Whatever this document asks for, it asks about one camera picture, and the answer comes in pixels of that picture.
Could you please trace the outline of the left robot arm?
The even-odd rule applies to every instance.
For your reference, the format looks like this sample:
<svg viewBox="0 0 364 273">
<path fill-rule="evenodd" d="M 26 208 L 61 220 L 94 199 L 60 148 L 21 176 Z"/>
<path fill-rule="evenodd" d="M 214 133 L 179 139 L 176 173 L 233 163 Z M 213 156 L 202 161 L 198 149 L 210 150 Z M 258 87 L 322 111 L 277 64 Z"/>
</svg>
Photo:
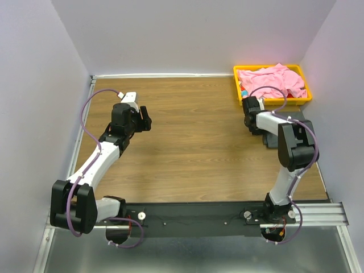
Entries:
<svg viewBox="0 0 364 273">
<path fill-rule="evenodd" d="M 94 195 L 107 170 L 127 149 L 136 133 L 151 130 L 152 120 L 147 108 L 131 103 L 117 103 L 111 111 L 111 121 L 99 137 L 96 148 L 87 161 L 66 180 L 57 180 L 51 190 L 50 224 L 68 229 L 75 236 L 88 234 L 95 224 L 108 219 L 115 225 L 126 218 L 125 200 Z"/>
</svg>

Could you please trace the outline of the yellow plastic bin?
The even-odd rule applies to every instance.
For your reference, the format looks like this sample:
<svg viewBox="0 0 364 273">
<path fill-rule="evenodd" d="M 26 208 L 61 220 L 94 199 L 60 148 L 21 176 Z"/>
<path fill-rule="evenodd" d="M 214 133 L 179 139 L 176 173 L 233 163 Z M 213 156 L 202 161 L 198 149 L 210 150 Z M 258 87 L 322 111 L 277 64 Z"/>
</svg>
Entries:
<svg viewBox="0 0 364 273">
<path fill-rule="evenodd" d="M 260 68 L 268 68 L 268 67 L 273 67 L 274 65 L 236 65 L 233 67 L 233 75 L 234 75 L 234 80 L 235 80 L 235 85 L 236 85 L 236 89 L 237 89 L 237 97 L 238 97 L 238 101 L 239 104 L 242 105 L 242 96 L 241 96 L 241 89 L 239 87 L 239 83 L 238 83 L 238 77 L 237 77 L 237 70 L 239 69 L 251 69 L 251 70 L 257 70 Z M 296 73 L 298 73 L 304 80 L 305 83 L 305 88 L 307 90 L 307 98 L 287 98 L 287 104 L 289 105 L 303 105 L 309 101 L 312 100 L 312 93 L 308 88 L 308 84 L 307 81 L 305 80 L 304 77 L 304 73 L 301 69 L 301 67 L 297 64 L 286 64 L 285 66 L 287 66 L 289 69 L 295 71 Z M 280 106 L 283 104 L 284 102 L 284 98 L 278 98 L 278 99 L 264 99 L 264 104 L 267 106 Z"/>
</svg>

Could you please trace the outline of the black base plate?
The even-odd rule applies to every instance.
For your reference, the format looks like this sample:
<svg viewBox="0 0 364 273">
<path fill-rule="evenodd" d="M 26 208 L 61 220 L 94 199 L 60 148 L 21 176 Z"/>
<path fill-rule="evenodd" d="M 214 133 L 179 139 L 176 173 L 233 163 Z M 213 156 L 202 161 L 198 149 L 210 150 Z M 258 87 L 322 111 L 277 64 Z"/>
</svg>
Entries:
<svg viewBox="0 0 364 273">
<path fill-rule="evenodd" d="M 290 206 L 271 212 L 262 201 L 129 203 L 125 216 L 133 222 L 109 220 L 106 238 L 123 243 L 129 238 L 259 237 L 266 228 L 278 235 L 294 224 Z"/>
</svg>

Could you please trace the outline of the grey t shirt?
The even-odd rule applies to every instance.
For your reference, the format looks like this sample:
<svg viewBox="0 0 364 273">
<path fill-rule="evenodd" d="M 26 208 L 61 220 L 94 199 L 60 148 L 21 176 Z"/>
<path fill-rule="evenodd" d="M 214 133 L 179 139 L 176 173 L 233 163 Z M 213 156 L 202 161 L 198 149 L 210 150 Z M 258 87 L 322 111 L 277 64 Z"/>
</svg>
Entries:
<svg viewBox="0 0 364 273">
<path fill-rule="evenodd" d="M 301 111 L 283 111 L 279 112 L 279 115 L 287 118 L 291 116 L 293 119 L 297 119 L 299 121 L 305 120 L 305 116 Z M 265 131 L 262 136 L 263 144 L 269 149 L 277 149 L 278 148 L 278 137 L 268 131 Z"/>
</svg>

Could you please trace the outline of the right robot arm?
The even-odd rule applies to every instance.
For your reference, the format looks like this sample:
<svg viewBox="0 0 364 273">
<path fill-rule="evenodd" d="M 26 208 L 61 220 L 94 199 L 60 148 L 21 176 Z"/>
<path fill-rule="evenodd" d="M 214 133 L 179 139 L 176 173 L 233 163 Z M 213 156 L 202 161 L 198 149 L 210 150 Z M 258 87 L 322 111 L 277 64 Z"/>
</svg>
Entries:
<svg viewBox="0 0 364 273">
<path fill-rule="evenodd" d="M 264 110 L 261 102 L 250 96 L 242 100 L 244 124 L 253 135 L 265 131 L 278 137 L 280 171 L 273 188 L 261 207 L 246 208 L 244 217 L 250 224 L 275 223 L 287 216 L 292 206 L 292 196 L 298 182 L 317 161 L 319 150 L 308 120 L 283 117 L 274 111 Z"/>
</svg>

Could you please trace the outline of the pink t shirt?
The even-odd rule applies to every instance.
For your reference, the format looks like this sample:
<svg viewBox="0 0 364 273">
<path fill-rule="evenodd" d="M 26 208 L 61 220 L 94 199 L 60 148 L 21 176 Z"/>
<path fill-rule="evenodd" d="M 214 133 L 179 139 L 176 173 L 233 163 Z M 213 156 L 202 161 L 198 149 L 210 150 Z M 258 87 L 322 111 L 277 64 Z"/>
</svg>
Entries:
<svg viewBox="0 0 364 273">
<path fill-rule="evenodd" d="M 282 64 L 257 70 L 237 70 L 242 98 L 249 95 L 258 98 L 307 98 L 303 78 L 295 71 Z"/>
</svg>

